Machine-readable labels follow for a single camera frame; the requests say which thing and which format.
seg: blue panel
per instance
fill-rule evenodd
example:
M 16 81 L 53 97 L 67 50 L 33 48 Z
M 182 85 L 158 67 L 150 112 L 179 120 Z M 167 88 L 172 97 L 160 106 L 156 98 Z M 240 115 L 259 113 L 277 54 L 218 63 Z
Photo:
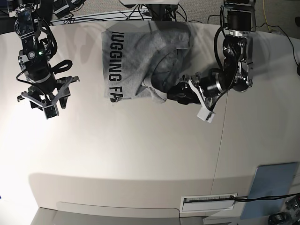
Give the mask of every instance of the blue panel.
M 288 194 L 297 167 L 297 162 L 259 166 L 248 198 Z M 281 210 L 283 203 L 284 199 L 248 202 L 240 218 L 251 219 L 275 214 Z

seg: black device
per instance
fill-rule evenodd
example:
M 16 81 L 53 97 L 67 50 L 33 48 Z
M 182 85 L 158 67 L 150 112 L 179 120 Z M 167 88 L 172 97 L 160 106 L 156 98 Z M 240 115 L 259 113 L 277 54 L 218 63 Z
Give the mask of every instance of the black device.
M 228 90 L 243 92 L 252 87 L 253 41 L 250 33 L 256 31 L 254 6 L 255 0 L 224 0 L 220 12 L 221 26 L 214 37 L 219 68 L 212 68 L 206 75 L 196 74 L 189 78 L 185 75 L 177 86 L 169 90 L 168 99 L 185 105 L 201 104 L 202 112 L 198 117 L 211 121 L 216 103 Z M 223 64 L 218 56 L 220 33 L 225 37 Z
M 77 10 L 85 1 L 86 0 L 54 0 L 53 13 L 60 19 L 73 10 Z
M 287 212 L 280 212 L 269 216 L 268 225 L 284 225 L 292 220 L 291 215 Z
M 10 0 L 8 9 L 17 18 L 15 32 L 23 46 L 18 58 L 22 72 L 16 79 L 30 84 L 28 92 L 22 92 L 17 100 L 28 99 L 31 108 L 44 111 L 48 119 L 59 115 L 56 106 L 58 101 L 62 109 L 66 108 L 70 96 L 68 86 L 79 78 L 69 76 L 56 79 L 55 75 L 72 67 L 72 61 L 64 60 L 51 67 L 49 61 L 56 54 L 58 46 L 47 21 L 36 12 L 40 3 L 40 0 Z M 39 40 L 42 32 L 46 38 Z M 26 81 L 19 79 L 22 74 L 25 74 Z

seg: metal bracket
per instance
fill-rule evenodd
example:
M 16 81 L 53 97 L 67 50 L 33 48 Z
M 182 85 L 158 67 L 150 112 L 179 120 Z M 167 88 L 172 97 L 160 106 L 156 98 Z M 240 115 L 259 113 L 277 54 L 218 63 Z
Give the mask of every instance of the metal bracket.
M 58 90 L 57 95 L 54 97 L 50 103 L 43 103 L 38 101 L 37 99 L 33 98 L 32 96 L 28 95 L 28 93 L 22 92 L 21 96 L 18 97 L 18 102 L 23 99 L 28 99 L 29 101 L 35 103 L 36 105 L 40 106 L 45 113 L 46 119 L 52 118 L 54 116 L 59 116 L 59 111 L 57 108 L 57 102 L 60 101 L 60 106 L 62 109 L 66 108 L 67 98 L 70 96 L 69 85 L 72 82 L 79 81 L 78 76 L 71 77 L 68 76 L 64 81 L 57 80 L 57 82 L 63 83 L 62 87 Z
M 196 88 L 192 82 L 192 80 L 188 81 L 189 86 L 191 87 L 192 91 L 196 93 L 197 97 L 199 98 L 200 102 L 201 102 L 201 108 L 199 113 L 197 114 L 197 117 L 199 117 L 200 119 L 202 119 L 203 121 L 212 122 L 212 119 L 215 116 L 215 113 L 210 111 L 208 109 L 208 105 L 206 105 L 206 100 L 205 97 L 203 95 L 203 92 L 201 90 L 201 88 Z

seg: white table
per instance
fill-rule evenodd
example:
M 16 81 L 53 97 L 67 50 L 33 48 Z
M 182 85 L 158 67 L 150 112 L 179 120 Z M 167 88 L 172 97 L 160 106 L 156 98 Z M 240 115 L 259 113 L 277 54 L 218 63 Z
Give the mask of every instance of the white table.
M 155 23 L 150 24 L 154 30 Z M 212 43 L 218 27 L 189 26 L 195 38 L 191 66 L 184 73 L 194 74 L 215 63 Z M 107 28 L 134 32 L 149 30 L 149 25 L 53 27 L 59 49 L 50 63 L 71 59 L 73 67 L 63 76 L 79 76 L 80 82 L 70 85 L 67 109 L 50 120 L 28 102 L 17 103 L 16 96 L 28 88 L 15 80 L 21 41 L 14 33 L 0 36 L 5 56 L 0 61 L 0 194 L 7 204 L 32 212 L 37 204 L 57 209 L 57 202 L 179 208 L 187 195 L 246 195 L 257 166 L 300 161 L 300 78 L 286 37 L 256 34 L 253 88 L 230 91 L 209 124 L 196 117 L 197 105 L 158 105 L 151 99 L 112 104 L 103 98 L 101 32 Z M 292 41 L 299 53 L 300 41 Z M 242 207 L 189 216 L 222 222 L 239 217 Z

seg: black lettering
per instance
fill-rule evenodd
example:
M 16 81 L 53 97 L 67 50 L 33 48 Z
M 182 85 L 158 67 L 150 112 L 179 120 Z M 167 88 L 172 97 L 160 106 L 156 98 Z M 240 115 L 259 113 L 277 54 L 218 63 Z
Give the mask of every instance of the black lettering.
M 122 60 L 109 60 L 110 62 L 122 62 Z
M 111 43 L 111 49 L 113 50 L 122 50 L 123 44 L 121 43 Z
M 119 32 L 115 32 L 115 31 L 113 31 L 112 33 L 114 33 L 114 34 L 124 34 L 124 33 L 119 33 Z
M 121 74 L 110 74 L 109 75 L 109 80 L 110 81 L 121 81 L 122 76 L 121 76 Z
M 120 90 L 121 93 L 123 92 L 122 87 L 109 88 L 109 90 L 115 90 L 115 91 Z M 113 98 L 122 98 L 123 97 L 122 94 L 118 94 L 118 93 L 111 93 L 111 96 L 113 96 Z
M 109 64 L 110 67 L 112 68 L 109 68 L 109 72 L 110 73 L 121 73 L 122 71 L 119 69 L 122 67 L 122 64 L 118 63 L 118 64 L 115 64 L 115 63 L 111 63 Z
M 118 52 L 118 51 L 112 51 L 109 56 L 111 58 L 122 58 L 123 54 L 122 52 Z
M 122 94 L 116 94 L 116 93 L 111 93 L 111 96 L 113 96 L 113 98 L 122 98 L 122 97 L 124 97 Z
M 117 42 L 124 42 L 124 40 L 120 40 L 120 39 L 117 39 L 117 38 L 124 38 L 123 35 L 117 35 L 117 34 L 114 34 L 112 35 L 112 41 L 117 41 Z
M 118 91 L 118 89 L 120 89 L 120 92 L 123 92 L 122 87 L 109 88 L 109 90 L 115 90 L 115 91 Z

